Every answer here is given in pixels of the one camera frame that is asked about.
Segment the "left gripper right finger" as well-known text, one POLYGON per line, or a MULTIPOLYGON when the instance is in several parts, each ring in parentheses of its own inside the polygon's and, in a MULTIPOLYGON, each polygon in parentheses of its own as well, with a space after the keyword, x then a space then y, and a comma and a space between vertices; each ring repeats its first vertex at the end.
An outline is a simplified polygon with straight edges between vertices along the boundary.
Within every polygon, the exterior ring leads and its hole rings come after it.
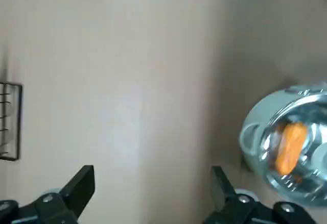
POLYGON ((211 167, 211 195, 214 211, 204 223, 314 223, 301 206, 290 202, 276 202, 268 208, 245 193, 236 193, 220 166, 211 167))

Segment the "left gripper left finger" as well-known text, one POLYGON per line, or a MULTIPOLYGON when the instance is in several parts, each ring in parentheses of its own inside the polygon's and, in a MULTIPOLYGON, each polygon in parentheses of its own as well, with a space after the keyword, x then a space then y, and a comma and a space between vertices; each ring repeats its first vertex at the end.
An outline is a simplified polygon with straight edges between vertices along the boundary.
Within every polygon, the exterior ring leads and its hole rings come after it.
POLYGON ((1 223, 78 223, 94 192, 94 166, 84 165, 59 192, 22 207, 15 200, 1 200, 1 223))

